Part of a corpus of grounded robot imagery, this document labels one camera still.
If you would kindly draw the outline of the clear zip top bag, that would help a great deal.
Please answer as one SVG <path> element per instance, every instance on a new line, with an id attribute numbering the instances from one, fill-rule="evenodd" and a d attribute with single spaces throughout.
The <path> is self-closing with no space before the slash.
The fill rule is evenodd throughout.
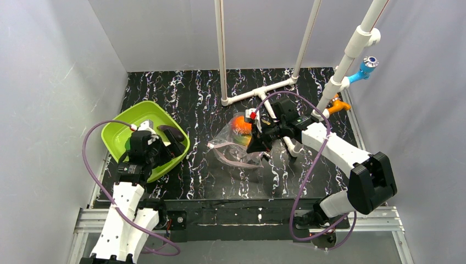
<path id="1" fill-rule="evenodd" d="M 247 153 L 246 146 L 234 143 L 233 136 L 238 135 L 231 129 L 233 118 L 244 116 L 244 112 L 237 112 L 226 125 L 207 143 L 207 147 L 213 151 L 218 161 L 225 165 L 242 168 L 262 168 L 264 152 Z"/>

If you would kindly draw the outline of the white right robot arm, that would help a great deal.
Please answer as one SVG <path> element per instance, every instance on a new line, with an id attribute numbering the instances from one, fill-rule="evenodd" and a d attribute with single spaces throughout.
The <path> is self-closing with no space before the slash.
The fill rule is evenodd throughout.
<path id="1" fill-rule="evenodd" d="M 319 150 L 337 165 L 348 178 L 347 190 L 328 195 L 313 206 L 313 216 L 320 221 L 352 211 L 368 215 L 397 194 L 397 186 L 389 158 L 382 152 L 371 154 L 336 134 L 311 114 L 300 115 L 287 97 L 271 105 L 276 117 L 260 118 L 254 108 L 245 114 L 252 125 L 252 138 L 247 153 L 268 152 L 277 139 L 288 137 Z"/>

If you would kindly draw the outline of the purple fake eggplant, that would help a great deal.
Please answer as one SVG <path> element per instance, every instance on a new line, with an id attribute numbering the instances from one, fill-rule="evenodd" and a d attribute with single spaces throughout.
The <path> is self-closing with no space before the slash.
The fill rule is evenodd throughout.
<path id="1" fill-rule="evenodd" d="M 164 134 L 171 133 L 173 138 L 178 142 L 183 142 L 185 140 L 184 134 L 176 127 L 169 125 L 159 125 L 157 126 L 157 129 L 162 131 Z"/>

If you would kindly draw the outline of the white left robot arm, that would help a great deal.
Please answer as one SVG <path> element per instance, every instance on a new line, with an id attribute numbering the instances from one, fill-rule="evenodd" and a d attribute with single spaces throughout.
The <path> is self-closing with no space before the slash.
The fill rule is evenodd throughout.
<path id="1" fill-rule="evenodd" d="M 162 248 L 147 249 L 160 256 L 177 256 L 181 248 L 159 234 L 153 228 L 159 223 L 159 212 L 152 208 L 138 208 L 143 187 L 122 182 L 114 187 L 110 195 L 108 210 L 100 237 L 89 257 L 82 257 L 80 263 L 137 263 L 149 237 L 157 238 L 172 246 L 175 252 Z"/>

